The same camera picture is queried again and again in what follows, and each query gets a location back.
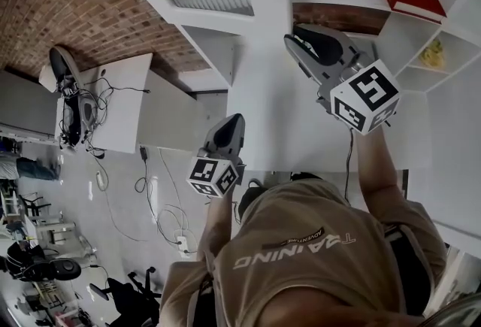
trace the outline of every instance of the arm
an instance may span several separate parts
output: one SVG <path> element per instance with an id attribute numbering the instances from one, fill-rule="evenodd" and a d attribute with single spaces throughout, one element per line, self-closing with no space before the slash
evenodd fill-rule
<path id="1" fill-rule="evenodd" d="M 424 207 L 405 200 L 398 188 L 383 129 L 356 140 L 359 184 L 369 212 L 383 224 L 403 224 L 413 232 L 437 282 L 446 266 L 446 248 Z"/>
<path id="2" fill-rule="evenodd" d="M 232 192 L 224 198 L 212 198 L 207 213 L 207 222 L 201 241 L 198 244 L 197 260 L 204 261 L 204 251 L 208 248 L 214 256 L 231 240 L 232 231 Z"/>
<path id="3" fill-rule="evenodd" d="M 369 212 L 379 221 L 390 207 L 405 202 L 381 126 L 368 135 L 356 134 L 359 185 Z"/>

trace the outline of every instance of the plug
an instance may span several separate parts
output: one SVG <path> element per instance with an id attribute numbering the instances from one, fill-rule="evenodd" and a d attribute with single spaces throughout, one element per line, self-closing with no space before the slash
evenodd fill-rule
<path id="1" fill-rule="evenodd" d="M 147 149 L 145 149 L 145 147 L 141 147 L 141 157 L 142 160 L 147 161 Z"/>

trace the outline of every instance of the black device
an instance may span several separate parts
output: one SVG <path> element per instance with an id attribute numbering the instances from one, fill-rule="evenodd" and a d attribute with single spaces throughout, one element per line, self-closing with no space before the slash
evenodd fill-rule
<path id="1" fill-rule="evenodd" d="M 20 248 L 13 243 L 7 258 L 0 259 L 0 268 L 8 271 L 12 278 L 25 282 L 43 280 L 73 280 L 80 276 L 82 268 L 73 259 L 50 259 L 40 246 Z"/>
<path id="2" fill-rule="evenodd" d="M 143 325 L 155 326 L 159 324 L 160 304 L 157 298 L 161 298 L 162 294 L 157 294 L 150 289 L 150 274 L 156 271 L 154 267 L 150 267 L 146 272 L 145 286 L 136 281 L 135 272 L 131 272 L 128 276 L 131 282 L 137 287 L 135 291 L 130 283 L 122 284 L 115 279 L 108 278 L 108 288 L 100 289 L 95 284 L 90 284 L 90 289 L 108 301 L 108 294 L 112 294 L 115 308 L 120 316 L 112 323 L 106 326 L 110 327 L 141 327 Z"/>

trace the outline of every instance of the yellow object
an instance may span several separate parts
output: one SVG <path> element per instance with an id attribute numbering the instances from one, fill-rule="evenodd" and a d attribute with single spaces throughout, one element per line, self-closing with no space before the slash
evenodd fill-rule
<path id="1" fill-rule="evenodd" d="M 422 52 L 419 54 L 419 61 L 424 65 L 433 69 L 443 70 L 446 66 L 444 60 L 443 45 L 439 38 L 435 38 Z"/>

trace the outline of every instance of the shelf compartment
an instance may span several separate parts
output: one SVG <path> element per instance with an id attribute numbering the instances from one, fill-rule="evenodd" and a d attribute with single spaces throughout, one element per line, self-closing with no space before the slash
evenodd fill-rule
<path id="1" fill-rule="evenodd" d="M 447 76 L 448 74 L 439 71 L 408 66 L 398 75 L 397 80 L 404 90 L 426 92 Z"/>
<path id="2" fill-rule="evenodd" d="M 438 24 L 406 14 L 392 13 L 377 37 L 379 58 L 396 76 L 439 31 Z"/>
<path id="3" fill-rule="evenodd" d="M 462 38 L 456 37 L 448 32 L 441 32 L 438 37 L 443 45 L 444 60 L 446 62 L 445 68 L 429 68 L 428 66 L 424 65 L 418 57 L 416 57 L 409 64 L 410 67 L 451 74 L 462 68 L 481 51 L 481 48 L 479 48 L 477 45 L 463 40 Z"/>

